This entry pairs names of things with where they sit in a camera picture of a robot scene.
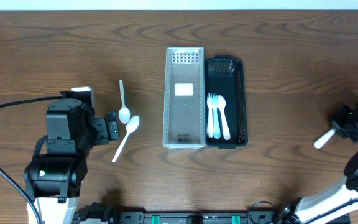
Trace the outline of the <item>white plastic utensil handle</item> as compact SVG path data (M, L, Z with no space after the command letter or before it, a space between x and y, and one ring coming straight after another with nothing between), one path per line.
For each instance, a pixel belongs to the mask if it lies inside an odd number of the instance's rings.
M313 146L317 149L321 149L334 135L336 131L334 129L330 129L328 132L323 134L320 138L318 138Z

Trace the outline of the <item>white plastic fork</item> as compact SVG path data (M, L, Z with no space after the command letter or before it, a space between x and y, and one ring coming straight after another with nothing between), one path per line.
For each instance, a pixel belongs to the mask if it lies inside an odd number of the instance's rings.
M212 106L212 99L211 94L207 94L207 107L208 107L208 119L207 119L207 130L206 134L207 137L212 138L214 134L213 129L213 106Z

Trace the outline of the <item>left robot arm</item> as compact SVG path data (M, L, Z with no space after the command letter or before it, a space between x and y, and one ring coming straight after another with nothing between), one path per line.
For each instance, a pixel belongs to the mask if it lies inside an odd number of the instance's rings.
M97 118L90 87L63 91L48 105L47 135L36 144L25 168L29 223L118 223L112 207L92 203L77 210L87 157L94 146L119 139L117 116Z

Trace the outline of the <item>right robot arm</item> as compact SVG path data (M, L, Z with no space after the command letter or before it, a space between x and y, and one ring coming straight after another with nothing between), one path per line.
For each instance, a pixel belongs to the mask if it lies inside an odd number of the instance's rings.
M358 103L343 106L331 118L331 129L314 142L321 149L335 134L358 142ZM358 210L358 151L344 169L344 177L329 189L310 197L300 197L282 208L274 223L329 223Z

